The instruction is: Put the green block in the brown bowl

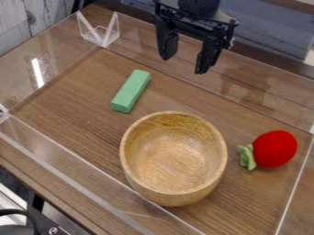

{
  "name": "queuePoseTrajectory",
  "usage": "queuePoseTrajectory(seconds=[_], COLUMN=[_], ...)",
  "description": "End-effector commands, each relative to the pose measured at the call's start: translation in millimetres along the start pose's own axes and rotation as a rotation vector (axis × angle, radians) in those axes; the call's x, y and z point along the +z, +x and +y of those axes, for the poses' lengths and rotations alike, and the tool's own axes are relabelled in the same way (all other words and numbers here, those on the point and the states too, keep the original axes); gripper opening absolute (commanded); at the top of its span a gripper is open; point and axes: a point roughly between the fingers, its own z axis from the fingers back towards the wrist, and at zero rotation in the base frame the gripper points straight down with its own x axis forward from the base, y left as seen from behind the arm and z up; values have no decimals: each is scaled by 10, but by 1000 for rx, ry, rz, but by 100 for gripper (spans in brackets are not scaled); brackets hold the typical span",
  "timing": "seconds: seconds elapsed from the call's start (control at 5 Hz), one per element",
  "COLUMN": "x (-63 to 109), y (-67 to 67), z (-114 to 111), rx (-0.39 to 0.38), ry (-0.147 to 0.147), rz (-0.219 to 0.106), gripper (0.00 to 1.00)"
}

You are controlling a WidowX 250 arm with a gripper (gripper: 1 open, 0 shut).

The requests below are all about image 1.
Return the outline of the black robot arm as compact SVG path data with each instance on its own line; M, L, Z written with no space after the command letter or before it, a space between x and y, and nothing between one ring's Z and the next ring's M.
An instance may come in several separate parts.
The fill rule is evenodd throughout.
M153 3L160 58L167 61L176 54L179 35L185 34L201 41L195 74L207 73L220 52L232 46L236 19L219 10L220 0L153 0Z

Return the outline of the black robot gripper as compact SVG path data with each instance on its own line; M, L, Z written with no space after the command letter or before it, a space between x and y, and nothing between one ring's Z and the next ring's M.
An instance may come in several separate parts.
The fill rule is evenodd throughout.
M179 35L175 27L191 35L200 31L232 39L237 22L219 10L220 0L153 0L153 3L157 53L164 61L177 52ZM216 64L220 51L220 38L207 36L196 58L195 74L207 73Z

